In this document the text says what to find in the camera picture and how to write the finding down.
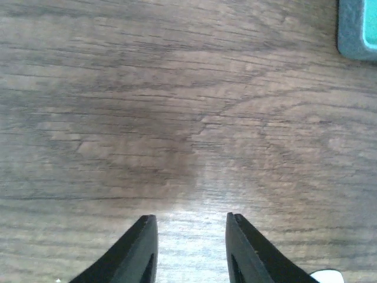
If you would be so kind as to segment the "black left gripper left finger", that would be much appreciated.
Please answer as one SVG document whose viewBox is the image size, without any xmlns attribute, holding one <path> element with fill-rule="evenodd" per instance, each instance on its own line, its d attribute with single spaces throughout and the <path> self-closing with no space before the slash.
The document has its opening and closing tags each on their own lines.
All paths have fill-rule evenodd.
<svg viewBox="0 0 377 283">
<path fill-rule="evenodd" d="M 156 281 L 157 258 L 157 218 L 143 215 L 70 283 L 152 283 Z"/>
</svg>

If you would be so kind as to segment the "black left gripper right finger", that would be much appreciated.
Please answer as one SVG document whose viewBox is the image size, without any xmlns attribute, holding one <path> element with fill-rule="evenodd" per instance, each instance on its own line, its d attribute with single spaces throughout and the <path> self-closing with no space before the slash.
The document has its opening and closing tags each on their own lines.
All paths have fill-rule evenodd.
<svg viewBox="0 0 377 283">
<path fill-rule="evenodd" d="M 227 214 L 225 240 L 231 283 L 316 282 L 239 213 Z"/>
</svg>

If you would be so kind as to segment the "blue-grey glasses case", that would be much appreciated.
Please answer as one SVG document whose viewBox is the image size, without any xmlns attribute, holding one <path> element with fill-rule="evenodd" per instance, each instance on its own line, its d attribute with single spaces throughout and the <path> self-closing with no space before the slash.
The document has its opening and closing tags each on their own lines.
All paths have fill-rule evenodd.
<svg viewBox="0 0 377 283">
<path fill-rule="evenodd" d="M 376 1 L 340 0 L 338 51 L 346 58 L 376 61 Z"/>
</svg>

